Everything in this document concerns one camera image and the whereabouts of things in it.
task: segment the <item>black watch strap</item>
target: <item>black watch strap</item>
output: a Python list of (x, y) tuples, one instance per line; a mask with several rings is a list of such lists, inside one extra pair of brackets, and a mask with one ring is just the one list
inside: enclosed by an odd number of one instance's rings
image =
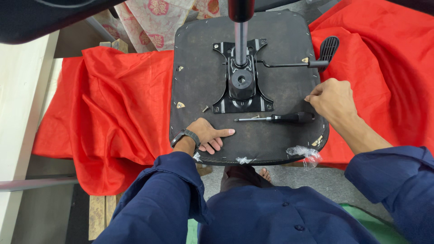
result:
[(175, 147), (176, 143), (184, 136), (190, 136), (194, 142), (196, 143), (196, 147), (194, 148), (194, 154), (196, 154), (197, 150), (199, 149), (199, 146), (201, 145), (201, 141), (199, 140), (199, 137), (192, 131), (189, 131), (187, 129), (182, 129), (176, 136), (173, 138), (173, 140), (170, 142), (170, 146), (172, 148)]

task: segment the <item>navy blue shirt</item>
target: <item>navy blue shirt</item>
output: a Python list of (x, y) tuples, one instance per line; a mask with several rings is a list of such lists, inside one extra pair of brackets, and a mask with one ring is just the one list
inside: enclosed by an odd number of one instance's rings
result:
[[(434, 159), (425, 147), (401, 146), (356, 155), (345, 177), (372, 203), (381, 202), (413, 243), (434, 243)], [(187, 220), (199, 243), (378, 243), (341, 206), (310, 187), (243, 186), (204, 200), (193, 159), (158, 157), (122, 196), (99, 243), (180, 243)]]

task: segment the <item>pants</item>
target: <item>pants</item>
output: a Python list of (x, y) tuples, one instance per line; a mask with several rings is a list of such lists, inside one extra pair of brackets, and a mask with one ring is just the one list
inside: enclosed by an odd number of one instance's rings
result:
[(268, 180), (264, 179), (250, 165), (226, 166), (221, 179), (220, 192), (231, 188), (254, 185), (259, 188), (273, 187)]

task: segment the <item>shirt sleeve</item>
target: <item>shirt sleeve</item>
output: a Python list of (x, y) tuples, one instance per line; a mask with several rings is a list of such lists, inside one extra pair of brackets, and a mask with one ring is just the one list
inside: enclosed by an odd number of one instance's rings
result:
[(159, 156), (125, 191), (98, 243), (182, 243), (187, 221), (209, 224), (204, 184), (191, 156)]
[(369, 201), (381, 202), (409, 241), (432, 241), (434, 158), (426, 147), (400, 146), (357, 154), (345, 177)]

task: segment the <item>red fabric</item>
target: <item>red fabric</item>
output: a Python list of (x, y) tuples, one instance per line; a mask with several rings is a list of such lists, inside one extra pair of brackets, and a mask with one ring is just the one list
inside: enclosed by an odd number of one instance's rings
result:
[(73, 158), (90, 195), (125, 191), (171, 152), (173, 51), (124, 54), (109, 47), (65, 58), (33, 154)]
[[(384, 0), (343, 0), (309, 28), (317, 55), (326, 37), (340, 39), (321, 81), (348, 80), (358, 115), (392, 145), (434, 150), (434, 17)], [(321, 155), (341, 169), (354, 156), (333, 128)]]
[[(317, 55), (326, 37), (340, 39), (322, 81), (348, 80), (358, 114), (391, 144), (434, 150), (434, 17), (384, 0), (342, 0), (309, 28)], [(173, 51), (96, 47), (64, 59), (32, 153), (73, 158), (91, 195), (124, 191), (171, 151), (172, 70)], [(353, 157), (333, 128), (321, 155), (341, 169)]]

